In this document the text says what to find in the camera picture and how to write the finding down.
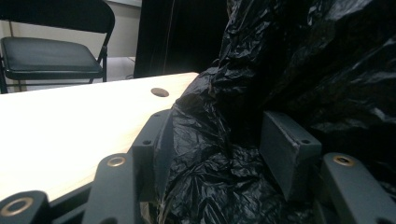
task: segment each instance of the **table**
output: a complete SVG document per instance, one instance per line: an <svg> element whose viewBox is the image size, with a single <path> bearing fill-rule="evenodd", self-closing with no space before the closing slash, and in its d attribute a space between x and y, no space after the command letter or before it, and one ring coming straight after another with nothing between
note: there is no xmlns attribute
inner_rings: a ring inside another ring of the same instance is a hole
<svg viewBox="0 0 396 224"><path fill-rule="evenodd" d="M0 95L0 201L34 189L53 201L90 183L98 162L127 152L149 117L170 108L196 76Z"/></svg>

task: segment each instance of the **crumpled black plastic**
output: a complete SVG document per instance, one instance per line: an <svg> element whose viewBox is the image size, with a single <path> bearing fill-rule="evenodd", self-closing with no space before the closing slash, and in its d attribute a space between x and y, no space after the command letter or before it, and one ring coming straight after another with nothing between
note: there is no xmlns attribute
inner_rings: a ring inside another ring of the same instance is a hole
<svg viewBox="0 0 396 224"><path fill-rule="evenodd" d="M395 186L396 2L235 0L219 59L175 103L159 223L312 223L258 151L263 110Z"/></svg>

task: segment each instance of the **black plastic bag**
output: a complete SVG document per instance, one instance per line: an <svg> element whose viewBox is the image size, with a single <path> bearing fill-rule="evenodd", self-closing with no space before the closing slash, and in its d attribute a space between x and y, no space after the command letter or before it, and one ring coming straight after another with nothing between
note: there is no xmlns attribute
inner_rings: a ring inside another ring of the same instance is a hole
<svg viewBox="0 0 396 224"><path fill-rule="evenodd" d="M310 223L259 151L264 109L395 186L396 2L240 0L219 60L173 107L176 156L160 223Z"/></svg>

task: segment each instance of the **chair seat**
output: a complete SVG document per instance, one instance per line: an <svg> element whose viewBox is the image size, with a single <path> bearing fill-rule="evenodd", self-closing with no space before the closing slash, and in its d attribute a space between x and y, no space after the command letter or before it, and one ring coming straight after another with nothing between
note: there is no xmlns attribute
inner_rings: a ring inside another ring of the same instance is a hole
<svg viewBox="0 0 396 224"><path fill-rule="evenodd" d="M99 78L103 69L87 47L31 37L1 40L5 74L17 80Z"/></svg>

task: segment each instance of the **black folding chair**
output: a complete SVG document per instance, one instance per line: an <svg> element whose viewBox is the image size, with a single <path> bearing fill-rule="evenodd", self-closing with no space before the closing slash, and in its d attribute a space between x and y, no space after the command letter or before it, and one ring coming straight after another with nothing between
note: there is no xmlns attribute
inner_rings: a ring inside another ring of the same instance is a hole
<svg viewBox="0 0 396 224"><path fill-rule="evenodd" d="M107 43L115 17L103 0L2 0L0 20L106 34L97 59L87 47L73 42L32 37L2 38L2 93L7 93L9 86L89 84L95 78L106 82ZM18 84L7 84L5 77L17 80ZM60 83L61 79L88 81ZM26 84L21 83L22 80L58 81Z"/></svg>

